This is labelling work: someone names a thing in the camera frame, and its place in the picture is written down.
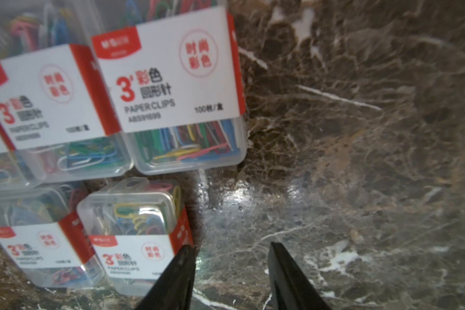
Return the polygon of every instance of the dark brown marble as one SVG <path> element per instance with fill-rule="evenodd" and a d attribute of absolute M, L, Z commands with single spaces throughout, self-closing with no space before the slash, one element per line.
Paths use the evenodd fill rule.
<path fill-rule="evenodd" d="M 465 310 L 465 0 L 230 9 L 247 157 L 166 176 L 183 185 L 199 247 L 193 309 L 271 309 L 266 254 L 278 241 L 335 310 Z M 0 309 L 137 300 L 105 281 L 34 287 L 0 250 Z"/>

